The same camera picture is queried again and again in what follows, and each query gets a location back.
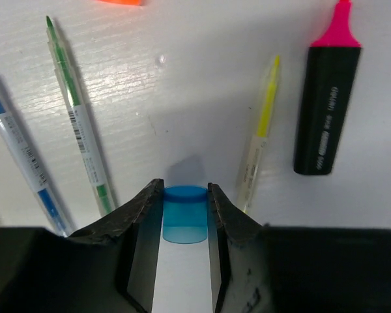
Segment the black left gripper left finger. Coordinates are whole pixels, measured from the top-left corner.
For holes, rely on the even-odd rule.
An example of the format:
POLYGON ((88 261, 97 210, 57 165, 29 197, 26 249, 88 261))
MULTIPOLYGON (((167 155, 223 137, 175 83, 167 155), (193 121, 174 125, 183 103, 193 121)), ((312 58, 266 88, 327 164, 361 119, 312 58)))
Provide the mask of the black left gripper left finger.
POLYGON ((118 248, 114 286, 136 312, 151 312, 160 246, 164 180, 153 179, 114 212, 75 231, 69 239, 118 248))

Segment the orange marker cap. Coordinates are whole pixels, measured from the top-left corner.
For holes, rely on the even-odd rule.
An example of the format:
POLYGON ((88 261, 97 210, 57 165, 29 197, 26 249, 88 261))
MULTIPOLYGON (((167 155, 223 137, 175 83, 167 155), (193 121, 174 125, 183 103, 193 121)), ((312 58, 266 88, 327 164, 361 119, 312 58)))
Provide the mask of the orange marker cap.
POLYGON ((127 5, 127 6, 143 6, 146 0, 100 0, 105 3, 112 3, 117 5, 127 5))

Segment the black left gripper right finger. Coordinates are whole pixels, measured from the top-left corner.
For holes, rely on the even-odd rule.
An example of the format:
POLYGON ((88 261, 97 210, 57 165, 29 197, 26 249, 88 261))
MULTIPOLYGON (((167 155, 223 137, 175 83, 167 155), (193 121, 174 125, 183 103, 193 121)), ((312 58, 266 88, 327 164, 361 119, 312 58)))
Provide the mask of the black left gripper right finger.
POLYGON ((208 242, 214 312, 267 311, 267 253, 263 227, 208 184, 208 242))

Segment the black pink-tip highlighter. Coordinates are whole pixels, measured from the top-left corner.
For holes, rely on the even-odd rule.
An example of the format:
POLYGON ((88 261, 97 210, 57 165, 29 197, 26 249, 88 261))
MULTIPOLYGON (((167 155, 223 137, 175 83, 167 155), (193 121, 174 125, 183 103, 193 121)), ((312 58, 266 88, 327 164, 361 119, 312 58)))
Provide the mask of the black pink-tip highlighter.
POLYGON ((362 50, 349 26, 352 6, 338 1, 308 49, 293 162, 301 175, 328 175, 334 166, 362 50))

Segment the blue marker cap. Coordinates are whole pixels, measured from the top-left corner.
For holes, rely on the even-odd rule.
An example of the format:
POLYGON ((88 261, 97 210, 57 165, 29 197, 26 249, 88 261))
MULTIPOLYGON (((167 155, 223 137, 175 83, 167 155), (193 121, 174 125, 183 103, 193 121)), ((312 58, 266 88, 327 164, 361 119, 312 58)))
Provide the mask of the blue marker cap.
POLYGON ((163 238, 175 244, 195 244, 207 239, 207 189, 202 186, 169 186, 164 189, 163 238))

